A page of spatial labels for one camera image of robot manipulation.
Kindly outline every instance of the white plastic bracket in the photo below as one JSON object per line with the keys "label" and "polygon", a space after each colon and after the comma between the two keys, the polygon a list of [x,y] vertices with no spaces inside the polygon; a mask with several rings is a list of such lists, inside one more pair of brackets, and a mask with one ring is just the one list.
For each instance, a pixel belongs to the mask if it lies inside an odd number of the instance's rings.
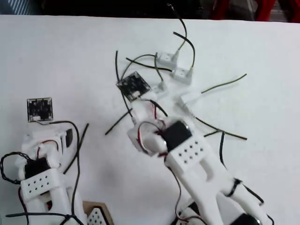
{"label": "white plastic bracket", "polygon": [[177,67],[178,55],[178,52],[176,54],[161,52],[157,56],[157,63],[161,66],[173,70]]}
{"label": "white plastic bracket", "polygon": [[29,179],[22,180],[21,186],[24,201],[30,201],[42,193],[61,186],[60,176],[61,174],[57,169],[49,169]]}
{"label": "white plastic bracket", "polygon": [[193,68],[190,68],[189,70],[184,69],[184,68],[175,68],[171,72],[171,76],[181,82],[185,83],[187,85],[190,85],[192,83],[192,75],[193,75]]}
{"label": "white plastic bracket", "polygon": [[88,225],[106,225],[104,216],[99,208],[94,208],[90,213]]}
{"label": "white plastic bracket", "polygon": [[[210,225],[223,225],[216,197],[218,193],[230,193],[234,177],[220,163],[203,136],[194,131],[192,137],[168,154],[166,165],[195,200],[204,220]],[[206,179],[199,176],[199,167],[206,172]],[[266,213],[243,185],[238,185],[230,198],[247,214],[266,223]]]}

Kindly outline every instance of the white bracket with holes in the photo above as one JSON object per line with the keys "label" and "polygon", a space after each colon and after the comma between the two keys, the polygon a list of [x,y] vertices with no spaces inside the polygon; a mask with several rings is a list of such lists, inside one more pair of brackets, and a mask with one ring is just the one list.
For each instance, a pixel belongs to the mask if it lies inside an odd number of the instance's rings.
{"label": "white bracket with holes", "polygon": [[[202,134],[194,131],[193,136],[167,155],[165,163],[195,200],[207,224],[223,225],[216,197],[219,193],[230,193],[234,177],[221,164]],[[199,176],[199,169],[206,172],[207,178]],[[230,198],[262,224],[268,220],[266,213],[243,185],[238,185]]]}
{"label": "white bracket with holes", "polygon": [[88,217],[88,225],[106,225],[104,216],[99,208],[94,208]]}
{"label": "white bracket with holes", "polygon": [[190,85],[192,83],[192,75],[193,68],[190,68],[189,70],[184,68],[175,68],[171,73],[171,76],[175,80],[187,85]]}
{"label": "white bracket with holes", "polygon": [[60,176],[61,173],[57,169],[49,169],[29,179],[22,180],[21,186],[24,201],[30,201],[42,193],[63,185]]}
{"label": "white bracket with holes", "polygon": [[178,54],[161,52],[157,55],[157,63],[171,70],[177,67]]}
{"label": "white bracket with holes", "polygon": [[[72,194],[68,193],[67,189],[72,189],[72,187],[68,184],[66,176],[57,169],[48,169],[31,178],[22,180],[21,189],[23,200],[29,212],[71,214]],[[51,208],[47,207],[49,201],[52,204]],[[86,225],[83,202],[78,192],[75,195],[75,214]],[[63,219],[63,217],[54,216],[29,217],[31,225],[60,224]],[[66,224],[77,225],[78,223],[71,219]]]}

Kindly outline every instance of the white surface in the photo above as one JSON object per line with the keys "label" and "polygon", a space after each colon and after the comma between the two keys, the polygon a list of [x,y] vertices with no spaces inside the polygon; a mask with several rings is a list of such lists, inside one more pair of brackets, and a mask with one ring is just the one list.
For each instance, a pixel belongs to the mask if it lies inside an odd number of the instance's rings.
{"label": "white surface", "polygon": [[[186,25],[196,48],[193,85],[199,90],[248,73],[236,84],[203,95],[193,112],[248,137],[225,136],[227,168],[265,199],[264,209],[276,224],[298,224],[300,25],[193,20]],[[104,133],[125,112],[115,86],[115,50],[120,71],[128,63],[125,57],[175,51],[181,40],[172,32],[183,33],[180,22],[0,16],[0,31],[1,154],[21,147],[26,99],[52,97],[55,120],[72,120],[81,132],[90,123],[81,151],[82,198],[105,202],[117,225],[170,223],[179,191],[163,160],[134,149],[126,135],[132,127],[129,117],[108,136]],[[191,58],[190,47],[183,47],[179,66],[189,65]],[[138,65],[134,70],[147,81],[159,81],[155,70]],[[185,87],[167,85],[172,95]],[[171,115],[177,111],[169,97],[159,103]],[[217,152],[220,134],[208,141]],[[4,165],[10,177],[17,175],[13,162],[8,159]],[[75,181],[76,166],[69,175]],[[21,212],[17,186],[1,180],[0,189],[2,215]],[[4,224],[26,224],[26,219],[4,218]]]}

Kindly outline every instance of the hole pattern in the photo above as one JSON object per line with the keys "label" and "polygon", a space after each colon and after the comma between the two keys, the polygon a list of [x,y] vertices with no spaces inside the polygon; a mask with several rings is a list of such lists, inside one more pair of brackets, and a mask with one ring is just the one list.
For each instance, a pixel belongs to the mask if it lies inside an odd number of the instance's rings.
{"label": "hole pattern", "polygon": [[39,189],[39,187],[40,187],[40,188],[43,188],[44,185],[41,184],[41,182],[43,182],[43,179],[47,179],[47,178],[48,178],[48,176],[45,176],[45,178],[39,178],[39,179],[33,181],[33,184],[36,184],[36,185],[34,185],[34,187],[32,187],[32,188],[34,188],[34,190],[36,190],[36,191]]}
{"label": "hole pattern", "polygon": [[188,151],[187,149],[184,149],[183,151],[184,151],[184,153],[182,153],[182,152],[180,152],[180,153],[178,153],[178,155],[180,156],[180,157],[183,157],[183,162],[184,162],[184,164],[188,164],[190,161],[192,161],[192,160],[194,160],[194,157],[193,156],[198,156],[199,155],[199,151],[204,151],[204,148],[199,148],[199,146],[196,146],[196,145],[198,145],[198,141],[197,140],[195,140],[194,141],[194,143],[195,144],[191,144],[190,146],[189,146],[189,148],[192,150],[192,149],[195,149],[195,150],[193,150],[193,151]]}

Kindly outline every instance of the black circuit board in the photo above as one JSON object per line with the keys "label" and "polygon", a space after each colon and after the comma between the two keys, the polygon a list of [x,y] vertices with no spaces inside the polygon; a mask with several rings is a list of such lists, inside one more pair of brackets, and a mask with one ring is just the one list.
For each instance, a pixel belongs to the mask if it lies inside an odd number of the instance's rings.
{"label": "black circuit board", "polygon": [[133,102],[138,97],[151,90],[151,87],[148,85],[148,83],[137,72],[125,77],[116,85],[129,100],[129,102]]}
{"label": "black circuit board", "polygon": [[28,122],[53,120],[52,98],[27,99]]}

